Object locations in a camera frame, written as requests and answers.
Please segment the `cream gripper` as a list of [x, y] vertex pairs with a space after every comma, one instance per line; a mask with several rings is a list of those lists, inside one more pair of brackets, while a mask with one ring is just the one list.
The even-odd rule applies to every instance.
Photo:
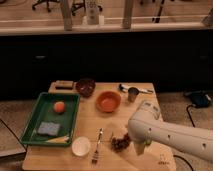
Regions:
[[134, 148], [137, 155], [142, 155], [146, 147], [150, 146], [151, 140], [144, 140], [142, 142], [134, 142]]

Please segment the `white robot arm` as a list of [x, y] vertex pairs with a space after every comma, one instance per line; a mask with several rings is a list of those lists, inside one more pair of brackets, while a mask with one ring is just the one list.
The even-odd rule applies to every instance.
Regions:
[[129, 118], [127, 130], [134, 143], [151, 140], [213, 162], [213, 130], [162, 121], [160, 108], [150, 101], [141, 102]]

